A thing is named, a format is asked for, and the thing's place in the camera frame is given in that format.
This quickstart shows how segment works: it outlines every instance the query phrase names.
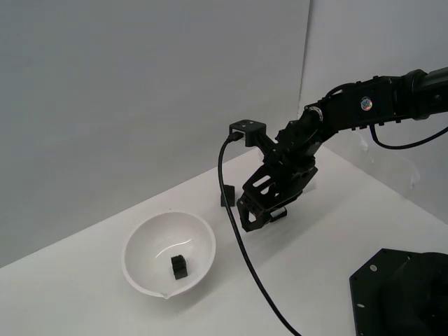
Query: white wall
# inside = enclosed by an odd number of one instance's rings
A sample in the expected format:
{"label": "white wall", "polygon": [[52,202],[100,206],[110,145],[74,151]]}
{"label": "white wall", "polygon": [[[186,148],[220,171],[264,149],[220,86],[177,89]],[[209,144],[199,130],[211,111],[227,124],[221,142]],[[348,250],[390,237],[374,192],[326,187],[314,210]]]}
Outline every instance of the white wall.
{"label": "white wall", "polygon": [[294,118],[308,8],[0,2],[0,266],[216,166],[230,123]]}
{"label": "white wall", "polygon": [[[446,0],[313,0],[300,105],[342,83],[448,67],[447,17]],[[378,127],[378,133],[383,142],[398,145],[446,126],[448,113]],[[387,151],[373,144],[367,130],[345,131],[327,147],[448,223],[448,136]]]}

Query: black mount plate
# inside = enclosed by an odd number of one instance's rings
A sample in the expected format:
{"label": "black mount plate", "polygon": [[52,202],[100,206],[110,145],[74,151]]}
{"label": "black mount plate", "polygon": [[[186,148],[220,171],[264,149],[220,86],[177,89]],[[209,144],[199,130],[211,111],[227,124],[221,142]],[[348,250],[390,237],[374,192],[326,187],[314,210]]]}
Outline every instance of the black mount plate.
{"label": "black mount plate", "polygon": [[350,276],[351,301],[357,336],[388,336],[381,317],[381,285],[419,253],[383,248]]}

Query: white bowl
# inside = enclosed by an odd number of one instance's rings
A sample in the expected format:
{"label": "white bowl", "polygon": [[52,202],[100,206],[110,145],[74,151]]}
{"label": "white bowl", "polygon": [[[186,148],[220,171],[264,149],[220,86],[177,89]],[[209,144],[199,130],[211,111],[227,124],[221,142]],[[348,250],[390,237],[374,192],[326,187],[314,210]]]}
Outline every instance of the white bowl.
{"label": "white bowl", "polygon": [[[170,211],[138,225],[126,241],[121,267],[138,291],[168,299],[196,285],[215,258],[210,225],[191,213]],[[171,257],[182,255],[188,276],[175,280]]]}

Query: white table surface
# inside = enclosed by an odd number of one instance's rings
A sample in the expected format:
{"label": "white table surface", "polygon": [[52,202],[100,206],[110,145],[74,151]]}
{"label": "white table surface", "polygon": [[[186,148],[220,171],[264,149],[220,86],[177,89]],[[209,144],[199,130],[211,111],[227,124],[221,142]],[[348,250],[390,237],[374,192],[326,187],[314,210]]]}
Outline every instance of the white table surface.
{"label": "white table surface", "polygon": [[[237,196],[259,164],[256,151],[225,164]],[[300,333],[355,335],[349,277],[382,247],[448,253],[448,226],[325,148],[317,166],[315,190],[291,204],[285,219],[243,239]],[[0,335],[288,335],[250,277],[219,204],[212,169],[1,268]],[[164,300],[126,282],[120,253],[137,223],[170,209],[208,221],[217,250],[197,287]]]}

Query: wire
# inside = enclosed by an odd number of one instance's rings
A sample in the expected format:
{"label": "wire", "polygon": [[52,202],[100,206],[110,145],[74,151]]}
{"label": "wire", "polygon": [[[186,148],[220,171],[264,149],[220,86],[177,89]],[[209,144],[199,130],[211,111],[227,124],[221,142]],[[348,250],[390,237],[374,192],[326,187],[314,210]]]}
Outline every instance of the wire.
{"label": "wire", "polygon": [[414,143],[409,143],[407,145],[401,145],[401,146],[390,146],[390,145],[386,145],[384,143],[382,143],[380,140],[378,140],[378,136],[377,136],[377,131],[375,129],[375,125],[371,125],[369,126],[370,128],[370,133],[372,135],[372,139],[373,141],[380,147],[385,148],[385,149],[395,149],[395,150],[399,150],[399,149],[409,149],[409,148],[414,148],[420,145],[424,145],[427,144],[429,141],[432,141],[438,137],[441,137],[443,134],[448,132],[448,127],[442,129],[440,132],[429,136],[426,139],[414,142]]}
{"label": "wire", "polygon": [[239,234],[238,225],[235,221],[235,217],[233,216],[232,210],[229,205],[229,200],[227,195],[225,194],[224,189],[224,180],[223,180],[223,157],[225,148],[228,144],[230,144],[233,141],[237,141],[243,137],[242,133],[234,132],[231,134],[225,141],[223,146],[221,147],[221,150],[219,151],[218,156],[218,180],[219,180],[219,188],[221,191],[221,194],[224,195],[224,203],[225,203],[225,210],[227,210],[227,214],[229,215],[230,223],[232,224],[233,232],[235,233],[235,237],[237,238],[239,249],[241,250],[241,254],[243,255],[244,261],[246,262],[247,268],[249,269],[249,272],[251,273],[253,280],[255,280],[255,283],[257,284],[258,288],[260,289],[261,293],[265,297],[267,303],[272,308],[272,311],[276,314],[276,316],[279,318],[280,322],[283,323],[283,325],[290,331],[291,334],[295,336],[301,336],[300,333],[298,333],[291,324],[281,315],[281,312],[274,304],[274,301],[272,301],[271,297],[267,293],[265,287],[261,283],[260,278],[257,275],[257,272],[253,268],[251,259],[249,259],[249,256],[247,254],[246,248],[244,247],[243,239],[241,238],[241,235]]}

